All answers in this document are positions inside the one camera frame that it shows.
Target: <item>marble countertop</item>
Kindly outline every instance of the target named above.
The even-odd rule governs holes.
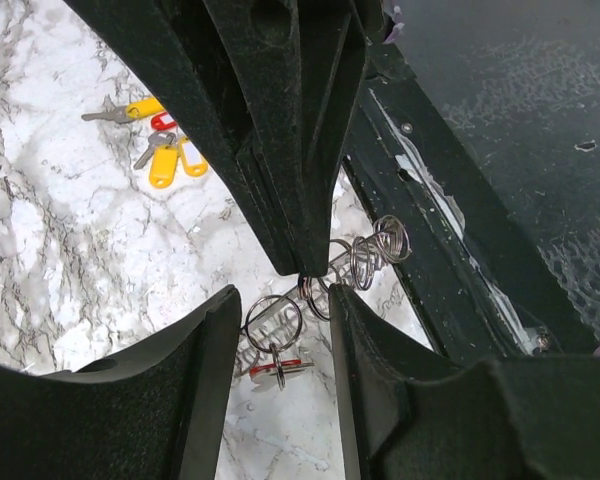
[[[132,162],[148,121],[80,115],[148,93],[60,0],[0,0],[0,364],[76,370],[178,320],[225,285],[243,311],[280,278],[210,170],[156,190]],[[333,238],[371,225],[344,175]],[[363,298],[428,345],[391,269]],[[315,363],[280,392],[233,382],[216,478],[344,478],[328,325],[302,351]]]

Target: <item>metal key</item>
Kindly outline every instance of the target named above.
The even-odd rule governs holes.
[[[141,168],[144,168],[147,163],[149,163],[149,160],[151,160],[151,157],[156,150],[156,147],[173,145],[176,141],[176,134],[173,132],[153,132],[151,135],[149,135],[148,140],[149,146],[144,153],[140,155],[138,161],[133,164],[134,170],[140,170]]]
[[[127,107],[116,107],[112,110],[98,113],[85,113],[81,118],[86,122],[90,122],[91,120],[108,120],[118,124],[130,123],[135,120],[135,118],[127,115]]]

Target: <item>screw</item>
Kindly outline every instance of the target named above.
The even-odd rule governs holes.
[[[551,346],[551,340],[549,340],[549,336],[545,333],[541,333],[536,337],[536,345],[540,350],[549,350]]]

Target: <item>red key tag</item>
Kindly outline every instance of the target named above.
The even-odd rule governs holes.
[[[169,112],[162,112],[151,119],[151,127],[154,130],[161,132],[162,130],[169,130],[170,128],[177,127],[176,121],[173,119]]]
[[[309,367],[314,366],[312,362],[303,363],[302,360],[297,358],[281,362],[281,365],[285,380],[295,378]],[[256,384],[256,387],[253,389],[254,392],[266,392],[278,385],[277,369],[273,363],[253,367],[249,370],[249,376],[251,377],[251,381]]]

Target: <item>black plastic bracket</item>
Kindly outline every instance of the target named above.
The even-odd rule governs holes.
[[[395,46],[376,45],[369,56],[344,168],[373,219],[392,214],[407,226],[415,254],[396,271],[436,351],[461,365],[486,355],[522,353],[495,308],[490,285],[506,296],[521,327],[546,332],[544,352],[592,353],[597,347],[592,330],[422,92],[402,54]],[[408,156],[403,138],[420,153],[437,191],[397,162],[397,156]],[[456,202],[462,241],[434,195]]]
[[[240,321],[231,286],[77,372],[0,367],[0,480],[212,480]]]
[[[347,480],[600,479],[600,359],[463,370],[329,291]]]
[[[281,275],[327,272],[378,0],[66,0],[177,120]]]

